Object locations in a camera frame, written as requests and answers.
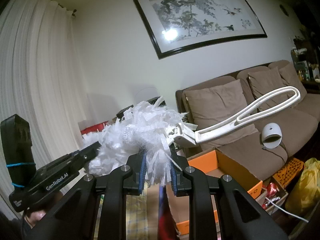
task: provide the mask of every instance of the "brown cushion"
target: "brown cushion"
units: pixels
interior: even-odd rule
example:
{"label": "brown cushion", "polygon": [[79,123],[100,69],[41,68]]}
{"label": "brown cushion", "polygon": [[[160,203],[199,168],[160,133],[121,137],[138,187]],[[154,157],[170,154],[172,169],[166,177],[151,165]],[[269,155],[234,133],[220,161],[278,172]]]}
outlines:
{"label": "brown cushion", "polygon": [[314,116],[320,121],[320,95],[306,94],[304,99],[295,107],[295,109]]}
{"label": "brown cushion", "polygon": [[196,84],[192,87],[188,87],[188,88],[184,89],[182,92],[182,101],[183,101],[184,108],[185,108],[186,112],[188,113],[187,114],[188,121],[191,123],[194,123],[193,116],[190,111],[188,101],[186,99],[186,94],[185,94],[186,91],[199,90],[199,89],[203,89],[203,88],[211,88],[211,87],[215,87],[215,86],[220,86],[220,85],[224,85],[229,82],[232,82],[234,80],[236,80],[234,77],[222,76],[222,77],[217,77],[217,78],[213,78],[213,79],[204,81],[202,83],[199,83],[199,84]]}
{"label": "brown cushion", "polygon": [[260,71],[265,71],[265,70],[269,70],[269,68],[266,66],[257,66],[257,67],[247,68],[247,69],[241,70],[238,73],[237,79],[242,78],[242,79],[248,81],[248,73],[249,72],[260,72]]}
{"label": "brown cushion", "polygon": [[261,132],[271,122],[277,123],[282,132],[282,142],[289,157],[294,155],[312,137],[318,127],[318,120],[299,110],[287,108],[279,114],[255,122]]}
{"label": "brown cushion", "polygon": [[260,133],[253,133],[235,142],[219,147],[225,155],[248,169],[258,179],[265,180],[282,168],[287,153],[278,146],[268,152],[262,149]]}
{"label": "brown cushion", "polygon": [[282,59],[282,60],[278,60],[278,61],[270,63],[268,65],[268,68],[273,69],[276,67],[278,69],[281,69],[281,68],[287,66],[289,63],[290,63],[289,61]]}
{"label": "brown cushion", "polygon": [[[242,87],[243,95],[245,97],[245,101],[249,105],[254,101],[253,94],[251,92],[251,89],[249,87],[248,82],[246,82],[243,78],[240,78],[239,80],[240,80],[240,84],[241,84],[241,87]],[[252,111],[251,114],[255,114],[257,112],[258,112],[258,110],[256,109],[256,110]]]}
{"label": "brown cushion", "polygon": [[283,78],[283,83],[286,86],[293,86],[300,91],[300,100],[294,105],[297,106],[307,94],[306,89],[302,85],[300,79],[298,78],[297,72],[293,66],[293,63],[289,63],[287,66],[279,70],[280,76]]}
{"label": "brown cushion", "polygon": [[[249,72],[249,85],[253,96],[257,99],[266,93],[280,87],[284,87],[279,70],[277,68],[260,72]],[[273,97],[259,106],[258,110],[263,111],[278,105],[288,99],[286,94]]]}
{"label": "brown cushion", "polygon": [[[185,91],[185,95],[198,130],[222,122],[247,106],[239,80],[212,88]],[[257,129],[251,124],[207,144],[219,147],[254,132]]]}

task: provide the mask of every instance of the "orange cardboard box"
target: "orange cardboard box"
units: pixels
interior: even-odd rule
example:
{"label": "orange cardboard box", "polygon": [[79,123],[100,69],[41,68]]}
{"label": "orange cardboard box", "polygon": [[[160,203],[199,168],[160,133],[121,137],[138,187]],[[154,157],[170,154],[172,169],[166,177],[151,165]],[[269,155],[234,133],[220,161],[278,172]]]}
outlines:
{"label": "orange cardboard box", "polygon": [[[220,178],[224,174],[231,175],[248,193],[256,199],[262,189],[262,181],[251,174],[244,166],[224,155],[218,149],[210,149],[188,158],[188,163],[205,174]],[[189,233],[189,197],[174,196],[171,185],[167,186],[170,210],[182,235]],[[214,196],[211,196],[216,223],[217,208]]]}

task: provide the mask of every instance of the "metal screw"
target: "metal screw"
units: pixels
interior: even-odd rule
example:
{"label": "metal screw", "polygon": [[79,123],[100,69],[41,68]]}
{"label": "metal screw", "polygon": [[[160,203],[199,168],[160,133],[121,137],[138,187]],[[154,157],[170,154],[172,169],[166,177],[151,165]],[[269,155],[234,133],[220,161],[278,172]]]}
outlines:
{"label": "metal screw", "polygon": [[226,182],[229,182],[229,181],[232,180],[232,177],[231,177],[230,175],[228,175],[228,174],[223,175],[222,178],[223,178],[223,180],[226,181]]}
{"label": "metal screw", "polygon": [[195,168],[194,168],[194,167],[192,167],[192,166],[186,167],[186,172],[192,173],[192,172],[194,172],[194,171],[195,171]]}
{"label": "metal screw", "polygon": [[130,170],[130,166],[125,164],[125,165],[122,165],[120,169],[121,171],[128,171]]}
{"label": "metal screw", "polygon": [[83,176],[83,179],[85,181],[90,181],[90,180],[93,179],[93,175],[92,174],[86,174],[86,175]]}

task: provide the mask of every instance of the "white curtain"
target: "white curtain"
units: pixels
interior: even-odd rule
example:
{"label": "white curtain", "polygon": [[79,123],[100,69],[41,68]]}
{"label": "white curtain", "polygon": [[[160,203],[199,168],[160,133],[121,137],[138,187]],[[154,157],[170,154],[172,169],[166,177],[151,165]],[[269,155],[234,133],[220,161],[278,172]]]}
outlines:
{"label": "white curtain", "polygon": [[[72,31],[72,12],[52,0],[10,0],[0,15],[0,121],[30,124],[37,169],[81,147],[89,112]],[[0,143],[0,193],[13,186]]]}

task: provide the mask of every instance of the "blue string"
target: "blue string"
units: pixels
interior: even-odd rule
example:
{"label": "blue string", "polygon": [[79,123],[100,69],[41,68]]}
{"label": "blue string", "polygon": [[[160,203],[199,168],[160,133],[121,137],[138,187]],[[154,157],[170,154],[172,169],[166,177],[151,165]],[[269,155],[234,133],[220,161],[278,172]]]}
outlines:
{"label": "blue string", "polygon": [[14,183],[12,183],[12,185],[14,185],[15,187],[24,187],[22,185],[18,185],[18,184],[14,184]]}
{"label": "blue string", "polygon": [[35,163],[14,163],[14,164],[8,164],[7,168],[14,167],[14,166],[20,166],[20,165],[36,165]]}

